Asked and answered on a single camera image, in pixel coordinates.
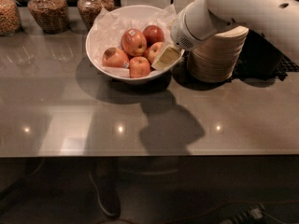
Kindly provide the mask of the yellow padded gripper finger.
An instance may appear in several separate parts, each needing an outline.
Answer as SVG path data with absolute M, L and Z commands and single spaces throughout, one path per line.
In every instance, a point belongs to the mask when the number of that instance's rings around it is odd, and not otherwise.
M 166 70 L 174 65 L 182 57 L 182 54 L 183 50 L 177 46 L 163 45 L 151 67 L 158 71 Z

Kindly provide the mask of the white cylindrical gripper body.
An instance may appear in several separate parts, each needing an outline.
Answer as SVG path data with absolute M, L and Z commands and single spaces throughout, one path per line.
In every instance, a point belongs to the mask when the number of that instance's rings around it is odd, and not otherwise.
M 170 37 L 178 49 L 187 51 L 202 46 L 213 35 L 236 27 L 212 14 L 206 0 L 194 0 L 182 9 L 172 22 Z

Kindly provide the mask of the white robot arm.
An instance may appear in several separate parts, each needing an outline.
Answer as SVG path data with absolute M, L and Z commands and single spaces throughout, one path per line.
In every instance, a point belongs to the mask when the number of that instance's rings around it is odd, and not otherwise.
M 171 45 L 165 45 L 152 67 L 164 70 L 183 50 L 241 25 L 264 37 L 292 62 L 299 63 L 299 2 L 294 0 L 194 0 L 170 26 Z

